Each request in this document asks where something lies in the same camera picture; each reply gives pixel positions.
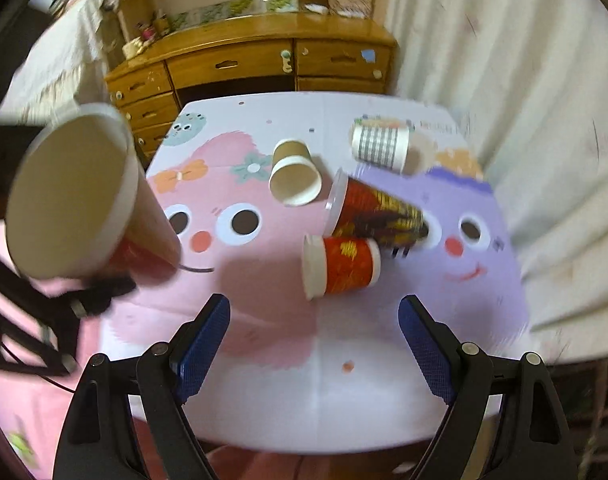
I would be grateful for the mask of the white lace cloth cover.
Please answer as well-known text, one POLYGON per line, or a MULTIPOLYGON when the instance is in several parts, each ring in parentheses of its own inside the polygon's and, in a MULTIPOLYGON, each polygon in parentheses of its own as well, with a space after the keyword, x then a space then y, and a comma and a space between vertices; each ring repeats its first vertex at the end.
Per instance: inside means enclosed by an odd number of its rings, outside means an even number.
POLYGON ((0 104, 0 125, 42 126, 60 110, 110 102, 105 77, 125 61, 117 0, 72 0, 31 47, 0 104))

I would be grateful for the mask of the grey checked paper cup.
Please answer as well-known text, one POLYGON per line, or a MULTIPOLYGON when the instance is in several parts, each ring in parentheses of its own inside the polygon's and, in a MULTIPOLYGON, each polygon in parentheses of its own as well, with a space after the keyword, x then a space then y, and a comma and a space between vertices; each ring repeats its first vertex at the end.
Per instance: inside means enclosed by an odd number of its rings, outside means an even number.
POLYGON ((367 164, 401 174, 409 146, 410 128, 395 122, 359 122, 351 128, 351 154, 367 164))

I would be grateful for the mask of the pink fluffy blanket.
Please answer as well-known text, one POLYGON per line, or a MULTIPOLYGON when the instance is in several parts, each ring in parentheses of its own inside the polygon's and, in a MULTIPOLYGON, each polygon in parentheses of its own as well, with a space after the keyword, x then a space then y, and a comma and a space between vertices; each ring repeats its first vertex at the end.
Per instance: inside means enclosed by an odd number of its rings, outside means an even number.
MULTIPOLYGON (((5 224, 0 220, 0 259, 15 272, 6 247, 5 224)), ((75 281, 54 280, 32 284, 48 296, 58 296, 80 288, 75 281)), ((27 333, 40 336, 34 318, 0 294, 0 311, 27 333)), ((81 323, 78 363, 86 365, 90 356, 100 351, 100 320, 95 316, 81 323)), ((7 336, 4 344, 24 362, 37 364, 36 356, 19 347, 7 336)), ((58 438, 72 393, 37 376, 0 371, 0 427, 18 458, 37 479, 52 479, 58 438)))

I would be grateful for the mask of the tall red paper cup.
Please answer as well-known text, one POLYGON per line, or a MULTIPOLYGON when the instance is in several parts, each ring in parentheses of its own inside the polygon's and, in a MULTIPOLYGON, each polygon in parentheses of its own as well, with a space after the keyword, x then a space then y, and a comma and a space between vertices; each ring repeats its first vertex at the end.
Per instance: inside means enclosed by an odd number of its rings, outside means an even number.
POLYGON ((29 145, 5 234, 16 269, 36 280, 129 275, 156 285, 181 260, 126 119, 103 103, 55 115, 29 145))

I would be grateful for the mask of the cartoon monster tablecloth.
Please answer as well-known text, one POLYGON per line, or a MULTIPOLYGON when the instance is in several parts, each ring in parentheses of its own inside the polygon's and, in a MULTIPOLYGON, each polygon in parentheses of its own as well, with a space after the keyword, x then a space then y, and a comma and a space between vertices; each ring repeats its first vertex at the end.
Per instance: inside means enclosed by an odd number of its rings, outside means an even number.
POLYGON ((118 299, 100 348, 137 356, 225 295, 230 326, 185 405, 202 439, 344 453, 429 437, 444 404, 400 300, 490 353, 511 356, 528 327, 502 212, 444 108, 337 92, 197 101, 147 177, 182 266, 118 299))

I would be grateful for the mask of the wooden desk with drawers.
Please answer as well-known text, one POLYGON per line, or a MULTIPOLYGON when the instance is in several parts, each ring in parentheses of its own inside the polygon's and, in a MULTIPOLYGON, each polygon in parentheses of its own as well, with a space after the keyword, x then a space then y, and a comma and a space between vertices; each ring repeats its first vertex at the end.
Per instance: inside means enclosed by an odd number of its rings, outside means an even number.
POLYGON ((105 78, 144 162, 191 100, 270 91, 383 94, 397 42, 370 18, 282 13, 173 32, 105 78))

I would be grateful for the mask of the brown paper cup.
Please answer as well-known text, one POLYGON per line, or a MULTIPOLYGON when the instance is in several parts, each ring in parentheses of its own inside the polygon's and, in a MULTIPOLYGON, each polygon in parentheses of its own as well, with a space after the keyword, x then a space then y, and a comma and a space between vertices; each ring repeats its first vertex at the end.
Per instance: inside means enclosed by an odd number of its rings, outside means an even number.
POLYGON ((278 142, 272 153, 269 190, 284 206, 313 202, 320 194, 322 177, 307 145, 296 139, 278 142))

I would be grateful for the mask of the white floral curtain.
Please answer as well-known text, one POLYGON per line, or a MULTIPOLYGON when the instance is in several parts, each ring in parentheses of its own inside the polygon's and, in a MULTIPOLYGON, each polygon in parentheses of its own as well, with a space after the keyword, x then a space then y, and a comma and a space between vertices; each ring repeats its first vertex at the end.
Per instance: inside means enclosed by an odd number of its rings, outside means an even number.
POLYGON ((608 10, 600 0, 375 0, 393 92, 443 105, 504 212, 548 359, 608 356, 608 10))

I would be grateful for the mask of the small red paper cup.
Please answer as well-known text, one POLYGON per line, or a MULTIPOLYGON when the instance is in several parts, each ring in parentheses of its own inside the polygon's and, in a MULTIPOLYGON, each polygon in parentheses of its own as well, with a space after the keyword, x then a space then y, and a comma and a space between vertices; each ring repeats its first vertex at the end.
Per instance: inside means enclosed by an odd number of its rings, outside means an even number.
POLYGON ((380 249, 372 238, 304 237, 302 278, 308 300, 370 287, 380 274, 380 249))

